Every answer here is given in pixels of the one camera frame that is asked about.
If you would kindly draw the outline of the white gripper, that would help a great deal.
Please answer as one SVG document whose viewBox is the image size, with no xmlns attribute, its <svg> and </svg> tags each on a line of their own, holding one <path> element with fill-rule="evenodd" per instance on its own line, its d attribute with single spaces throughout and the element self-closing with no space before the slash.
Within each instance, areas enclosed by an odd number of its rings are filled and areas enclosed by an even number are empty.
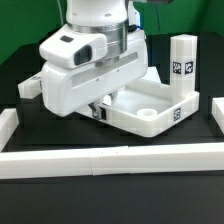
<svg viewBox="0 0 224 224">
<path fill-rule="evenodd" d="M 44 41 L 39 52 L 46 60 L 41 70 L 45 107 L 67 116 L 88 105 L 95 120 L 105 120 L 98 99 L 143 77 L 148 68 L 145 34 L 127 36 L 127 50 L 107 60 L 106 36 L 84 34 L 63 26 Z"/>
</svg>

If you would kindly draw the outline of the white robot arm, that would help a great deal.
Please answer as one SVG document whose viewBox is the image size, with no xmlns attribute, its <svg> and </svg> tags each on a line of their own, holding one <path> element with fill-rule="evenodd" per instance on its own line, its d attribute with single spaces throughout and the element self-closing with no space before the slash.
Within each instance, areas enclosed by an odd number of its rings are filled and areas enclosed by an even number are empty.
<svg viewBox="0 0 224 224">
<path fill-rule="evenodd" d="M 145 34 L 128 31 L 127 2 L 67 0 L 66 24 L 39 47 L 49 111 L 67 116 L 145 75 Z"/>
</svg>

